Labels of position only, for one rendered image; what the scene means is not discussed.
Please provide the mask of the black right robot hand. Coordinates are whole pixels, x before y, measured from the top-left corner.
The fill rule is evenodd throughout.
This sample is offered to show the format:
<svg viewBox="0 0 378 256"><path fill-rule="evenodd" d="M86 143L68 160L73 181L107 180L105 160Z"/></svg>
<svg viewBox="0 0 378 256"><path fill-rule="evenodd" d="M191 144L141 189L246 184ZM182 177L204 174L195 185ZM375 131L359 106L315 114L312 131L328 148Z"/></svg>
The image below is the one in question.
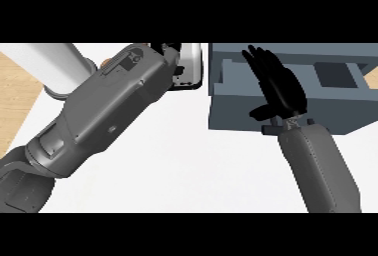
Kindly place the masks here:
<svg viewBox="0 0 378 256"><path fill-rule="evenodd" d="M288 119L306 114L308 98L300 81L277 55L250 45L243 51L243 56L259 79L266 98L266 104L250 112L250 116L263 121L277 116Z"/></svg>

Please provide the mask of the silver appliance with black rim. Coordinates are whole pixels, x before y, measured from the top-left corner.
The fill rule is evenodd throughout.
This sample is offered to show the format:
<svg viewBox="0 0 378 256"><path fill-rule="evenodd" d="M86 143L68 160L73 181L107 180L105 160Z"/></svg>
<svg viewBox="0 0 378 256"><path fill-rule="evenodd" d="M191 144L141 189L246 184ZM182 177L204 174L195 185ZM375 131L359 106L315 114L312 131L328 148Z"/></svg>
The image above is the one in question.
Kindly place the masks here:
<svg viewBox="0 0 378 256"><path fill-rule="evenodd" d="M200 43L184 43L181 60L173 76L172 90L195 90L203 85L203 49Z"/></svg>

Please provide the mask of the blue-grey cabinet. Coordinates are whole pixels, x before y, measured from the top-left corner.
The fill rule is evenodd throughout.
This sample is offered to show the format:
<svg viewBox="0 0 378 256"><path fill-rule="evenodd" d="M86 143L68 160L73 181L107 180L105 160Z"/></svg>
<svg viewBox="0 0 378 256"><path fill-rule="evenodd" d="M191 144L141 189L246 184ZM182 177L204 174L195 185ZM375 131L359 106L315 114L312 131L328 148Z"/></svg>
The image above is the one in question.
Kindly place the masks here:
<svg viewBox="0 0 378 256"><path fill-rule="evenodd" d="M364 75L378 66L378 43L212 43L209 67L213 74L220 72L225 59L246 62L241 51L250 45L274 52L284 64L356 63Z"/></svg>

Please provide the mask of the white cylinder with grey base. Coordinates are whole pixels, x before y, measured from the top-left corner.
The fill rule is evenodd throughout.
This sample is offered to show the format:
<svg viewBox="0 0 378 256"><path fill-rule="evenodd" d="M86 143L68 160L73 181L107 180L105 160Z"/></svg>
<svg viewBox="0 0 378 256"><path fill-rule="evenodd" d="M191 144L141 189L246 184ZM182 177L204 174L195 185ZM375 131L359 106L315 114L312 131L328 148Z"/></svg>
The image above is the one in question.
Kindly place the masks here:
<svg viewBox="0 0 378 256"><path fill-rule="evenodd" d="M68 98L98 70L73 43L0 43L0 51L59 100Z"/></svg>

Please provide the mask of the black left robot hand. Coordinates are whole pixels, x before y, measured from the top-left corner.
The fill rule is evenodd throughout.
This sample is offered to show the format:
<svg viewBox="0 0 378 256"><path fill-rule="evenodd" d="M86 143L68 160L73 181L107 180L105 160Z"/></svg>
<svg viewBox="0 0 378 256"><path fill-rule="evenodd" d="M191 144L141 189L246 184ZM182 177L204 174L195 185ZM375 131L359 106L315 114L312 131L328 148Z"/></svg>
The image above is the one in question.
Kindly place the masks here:
<svg viewBox="0 0 378 256"><path fill-rule="evenodd" d="M181 43L153 43L151 48L160 53L164 54L167 48L173 48L176 51L182 50Z"/></svg>

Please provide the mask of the blue-grey open drawer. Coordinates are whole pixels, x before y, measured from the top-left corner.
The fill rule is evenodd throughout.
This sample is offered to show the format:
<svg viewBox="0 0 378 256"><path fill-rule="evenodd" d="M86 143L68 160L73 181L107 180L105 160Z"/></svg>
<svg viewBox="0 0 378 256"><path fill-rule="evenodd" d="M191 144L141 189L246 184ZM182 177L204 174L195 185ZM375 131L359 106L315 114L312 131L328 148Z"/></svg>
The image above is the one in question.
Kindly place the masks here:
<svg viewBox="0 0 378 256"><path fill-rule="evenodd" d="M342 56L279 54L279 60L294 72L309 99L378 100L378 90L364 78L367 64ZM210 61L212 96L262 96L259 81L240 54L213 56Z"/></svg>

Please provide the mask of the blue-grey drawer front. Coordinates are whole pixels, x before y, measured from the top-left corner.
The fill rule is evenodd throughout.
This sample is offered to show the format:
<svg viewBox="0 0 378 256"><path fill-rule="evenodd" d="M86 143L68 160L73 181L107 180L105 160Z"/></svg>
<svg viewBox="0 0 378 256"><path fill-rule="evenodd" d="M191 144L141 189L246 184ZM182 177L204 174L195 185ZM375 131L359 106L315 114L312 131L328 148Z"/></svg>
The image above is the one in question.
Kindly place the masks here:
<svg viewBox="0 0 378 256"><path fill-rule="evenodd" d="M343 95L337 88L325 94L308 94L308 113L300 118L300 125L312 119L324 125L333 135L346 135L378 121L378 90L347 88ZM262 95L212 97L209 128L213 130L262 131L269 121L259 122L250 112L266 104Z"/></svg>

